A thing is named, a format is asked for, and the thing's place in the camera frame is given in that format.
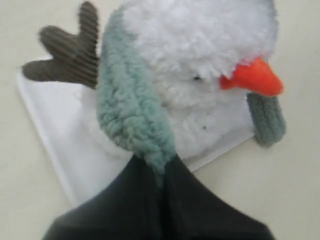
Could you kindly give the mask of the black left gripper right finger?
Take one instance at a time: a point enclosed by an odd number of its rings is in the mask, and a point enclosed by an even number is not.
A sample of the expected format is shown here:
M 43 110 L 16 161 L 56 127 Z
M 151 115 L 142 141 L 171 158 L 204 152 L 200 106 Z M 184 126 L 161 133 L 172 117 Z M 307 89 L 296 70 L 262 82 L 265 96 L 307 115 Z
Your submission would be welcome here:
M 273 240 L 264 223 L 224 202 L 176 155 L 165 166 L 163 230 L 166 240 Z

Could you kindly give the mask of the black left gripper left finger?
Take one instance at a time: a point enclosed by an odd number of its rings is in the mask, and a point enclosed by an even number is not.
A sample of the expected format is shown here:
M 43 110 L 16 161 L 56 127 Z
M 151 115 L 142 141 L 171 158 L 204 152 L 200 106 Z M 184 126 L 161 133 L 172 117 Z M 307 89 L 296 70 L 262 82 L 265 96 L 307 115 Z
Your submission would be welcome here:
M 153 170 L 133 156 L 98 195 L 59 216 L 45 240 L 161 240 Z

